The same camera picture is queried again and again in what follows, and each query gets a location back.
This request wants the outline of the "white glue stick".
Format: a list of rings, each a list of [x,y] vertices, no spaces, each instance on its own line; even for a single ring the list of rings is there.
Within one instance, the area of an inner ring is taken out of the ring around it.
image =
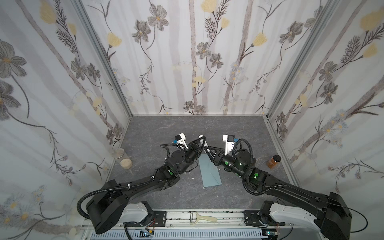
[[[200,141],[200,144],[201,144],[201,148],[205,151],[208,147],[208,144],[207,144],[207,141],[206,141],[206,137],[204,135],[200,135],[199,136],[199,141]]]

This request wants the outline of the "light green envelope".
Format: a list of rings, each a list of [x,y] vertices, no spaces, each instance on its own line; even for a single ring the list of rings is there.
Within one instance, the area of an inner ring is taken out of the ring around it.
[[[203,154],[199,157],[199,166],[204,188],[222,184],[218,167],[211,162],[207,154]]]

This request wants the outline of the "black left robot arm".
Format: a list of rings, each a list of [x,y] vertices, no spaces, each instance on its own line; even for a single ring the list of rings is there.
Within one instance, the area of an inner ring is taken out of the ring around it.
[[[136,181],[106,182],[101,189],[80,198],[77,203],[78,213],[92,222],[96,234],[109,231],[119,223],[124,209],[132,200],[173,187],[181,179],[180,175],[201,156],[205,143],[206,137],[201,136],[172,154],[169,146],[176,147],[177,144],[161,145],[167,151],[165,163],[161,167],[155,169],[150,176]]]

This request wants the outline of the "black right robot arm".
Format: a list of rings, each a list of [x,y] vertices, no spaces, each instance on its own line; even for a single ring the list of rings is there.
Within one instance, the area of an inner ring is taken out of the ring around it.
[[[253,196],[270,195],[289,203],[265,201],[257,213],[257,226],[294,224],[316,230],[329,240],[350,239],[352,213],[340,195],[307,191],[258,168],[252,169],[242,185]]]

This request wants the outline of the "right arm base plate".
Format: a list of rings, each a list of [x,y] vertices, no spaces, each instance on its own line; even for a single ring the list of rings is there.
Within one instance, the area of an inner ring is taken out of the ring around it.
[[[257,228],[268,228],[268,227],[278,227],[285,226],[284,222],[276,222],[270,216],[259,213],[259,210],[248,210],[243,211],[244,214],[244,223],[248,227],[257,227]]]

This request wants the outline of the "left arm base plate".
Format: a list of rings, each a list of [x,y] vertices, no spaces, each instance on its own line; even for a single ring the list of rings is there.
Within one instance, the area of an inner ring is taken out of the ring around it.
[[[127,222],[124,227],[139,228],[139,227],[165,227],[166,226],[166,211],[154,211],[149,213],[141,222]]]

